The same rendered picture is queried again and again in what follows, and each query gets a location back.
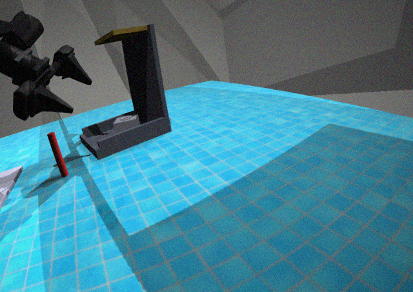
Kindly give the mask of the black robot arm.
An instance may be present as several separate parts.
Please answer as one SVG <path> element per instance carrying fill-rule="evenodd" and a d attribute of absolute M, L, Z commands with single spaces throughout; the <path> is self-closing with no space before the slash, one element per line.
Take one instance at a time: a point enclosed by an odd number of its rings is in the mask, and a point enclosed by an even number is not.
<path fill-rule="evenodd" d="M 0 73 L 7 75 L 12 56 L 18 51 L 30 48 L 44 32 L 40 20 L 23 11 L 17 13 L 11 22 L 0 20 Z"/>

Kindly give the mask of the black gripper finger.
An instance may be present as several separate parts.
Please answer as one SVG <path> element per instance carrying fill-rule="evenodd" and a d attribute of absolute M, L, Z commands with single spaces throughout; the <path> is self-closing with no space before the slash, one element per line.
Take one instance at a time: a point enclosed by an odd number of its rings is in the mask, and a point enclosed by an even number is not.
<path fill-rule="evenodd" d="M 92 80 L 90 79 L 88 74 L 86 74 L 86 72 L 83 70 L 83 68 L 81 67 L 81 65 L 79 64 L 79 62 L 77 61 L 74 55 L 75 53 L 72 52 L 67 57 L 62 79 L 72 78 L 86 85 L 91 85 Z"/>
<path fill-rule="evenodd" d="M 42 85 L 40 85 L 32 94 L 30 108 L 31 118 L 42 111 L 63 112 L 68 114 L 73 113 L 73 110 L 74 109 L 68 103 Z"/>

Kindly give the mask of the dark red peg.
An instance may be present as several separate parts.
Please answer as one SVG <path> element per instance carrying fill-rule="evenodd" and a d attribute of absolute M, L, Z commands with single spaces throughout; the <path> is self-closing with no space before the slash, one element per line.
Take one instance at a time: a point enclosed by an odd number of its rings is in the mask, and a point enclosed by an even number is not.
<path fill-rule="evenodd" d="M 55 132 L 50 132 L 47 134 L 49 142 L 50 142 L 50 146 L 52 148 L 56 163 L 58 165 L 58 168 L 60 170 L 61 176 L 62 177 L 66 177 L 68 176 L 68 171 L 66 168 L 66 165 L 64 163 L 64 159 L 62 157 L 60 148 L 59 148 L 59 144 L 57 142 L 56 136 L 55 136 Z"/>

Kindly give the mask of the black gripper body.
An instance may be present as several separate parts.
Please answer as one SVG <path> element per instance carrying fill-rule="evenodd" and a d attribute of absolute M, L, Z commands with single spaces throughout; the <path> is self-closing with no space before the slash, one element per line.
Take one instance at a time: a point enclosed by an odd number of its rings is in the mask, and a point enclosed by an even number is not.
<path fill-rule="evenodd" d="M 18 50 L 9 61 L 7 75 L 12 84 L 21 82 L 13 97 L 13 112 L 16 117 L 26 121 L 30 116 L 32 94 L 40 86 L 45 86 L 55 76 L 63 76 L 67 57 L 74 51 L 68 45 L 62 46 L 54 53 L 53 63 L 50 58 L 39 59 L 32 55 L 31 49 Z"/>

